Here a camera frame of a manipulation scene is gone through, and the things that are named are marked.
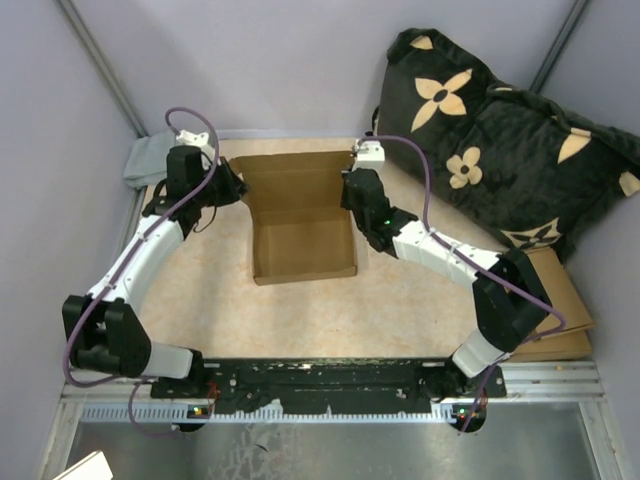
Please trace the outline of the brown cardboard box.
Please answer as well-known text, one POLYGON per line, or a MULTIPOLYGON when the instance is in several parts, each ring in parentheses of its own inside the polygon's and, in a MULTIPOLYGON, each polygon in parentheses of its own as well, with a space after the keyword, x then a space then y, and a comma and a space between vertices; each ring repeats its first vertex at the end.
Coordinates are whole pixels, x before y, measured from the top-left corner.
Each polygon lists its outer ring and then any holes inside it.
POLYGON ((230 166, 248 187, 253 279, 260 286, 353 277, 350 213, 341 207, 347 151, 240 156, 230 166))

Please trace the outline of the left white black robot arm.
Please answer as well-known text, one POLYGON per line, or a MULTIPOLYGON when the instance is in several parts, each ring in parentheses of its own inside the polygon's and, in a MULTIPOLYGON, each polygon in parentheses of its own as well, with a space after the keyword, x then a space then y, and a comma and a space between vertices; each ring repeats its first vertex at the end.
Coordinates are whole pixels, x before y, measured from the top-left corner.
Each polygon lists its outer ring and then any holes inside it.
POLYGON ((151 340, 138 311, 155 276, 193 233, 203 210, 239 201, 247 186, 210 145, 172 147, 166 168, 115 263, 86 294, 71 295, 63 303, 63 371, 76 387, 97 384, 74 378, 73 370, 80 369, 100 373, 102 383, 118 378, 172 382, 188 397, 206 388, 201 352, 151 340))

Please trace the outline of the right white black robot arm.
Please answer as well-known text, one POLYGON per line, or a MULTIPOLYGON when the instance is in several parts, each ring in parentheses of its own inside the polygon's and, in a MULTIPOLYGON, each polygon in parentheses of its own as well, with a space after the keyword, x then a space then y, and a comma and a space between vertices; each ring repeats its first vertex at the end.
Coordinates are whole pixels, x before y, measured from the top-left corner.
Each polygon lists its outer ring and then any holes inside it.
POLYGON ((421 265, 470 291, 476 327, 440 367, 427 375, 433 400, 481 391, 484 375, 522 344, 540 338, 549 316, 560 318, 529 257, 460 243, 391 205, 377 172, 342 175, 342 207, 375 251, 421 265))

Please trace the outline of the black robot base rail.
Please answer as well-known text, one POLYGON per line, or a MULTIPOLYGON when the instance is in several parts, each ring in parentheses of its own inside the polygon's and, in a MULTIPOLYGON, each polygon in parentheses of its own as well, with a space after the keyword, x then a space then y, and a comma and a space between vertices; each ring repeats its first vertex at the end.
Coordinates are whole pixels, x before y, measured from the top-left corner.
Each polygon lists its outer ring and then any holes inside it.
POLYGON ((469 433, 483 425, 488 401, 506 394, 500 368, 467 378, 444 358, 206 359, 187 378, 160 378, 151 388, 154 399, 202 400, 190 409, 199 420, 269 405, 304 419, 398 417, 452 401, 454 427, 469 433))

